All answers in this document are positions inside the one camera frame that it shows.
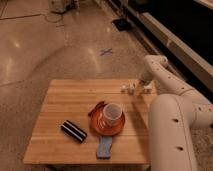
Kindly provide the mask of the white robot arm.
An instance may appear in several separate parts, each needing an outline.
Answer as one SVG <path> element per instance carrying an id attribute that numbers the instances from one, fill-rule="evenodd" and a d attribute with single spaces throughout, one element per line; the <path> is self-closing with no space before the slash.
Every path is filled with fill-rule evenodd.
<path id="1" fill-rule="evenodd" d="M 149 107 L 151 171 L 198 171 L 190 130 L 213 127 L 213 104 L 167 66 L 166 56 L 146 55 L 139 78 L 141 87 L 155 79 L 167 90 Z"/>

